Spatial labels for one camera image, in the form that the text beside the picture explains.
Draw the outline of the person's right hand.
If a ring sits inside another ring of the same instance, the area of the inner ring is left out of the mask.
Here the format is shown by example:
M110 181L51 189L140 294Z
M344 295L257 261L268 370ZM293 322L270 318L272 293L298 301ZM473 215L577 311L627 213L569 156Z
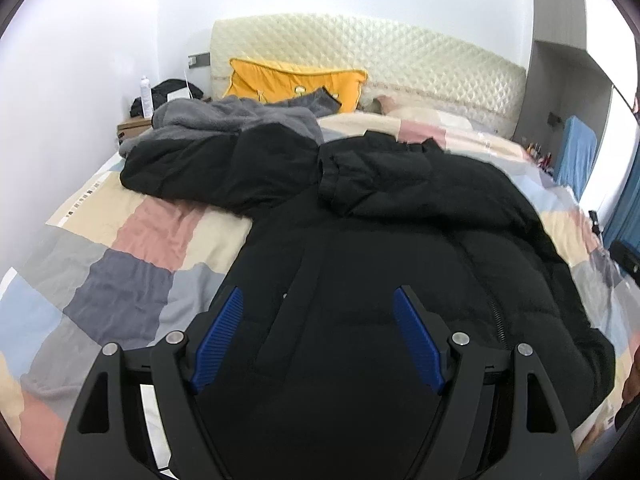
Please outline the person's right hand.
M634 361L631 365L629 376L624 383L623 388L623 404L631 404L631 402L639 395L640 392L640 370L639 362Z

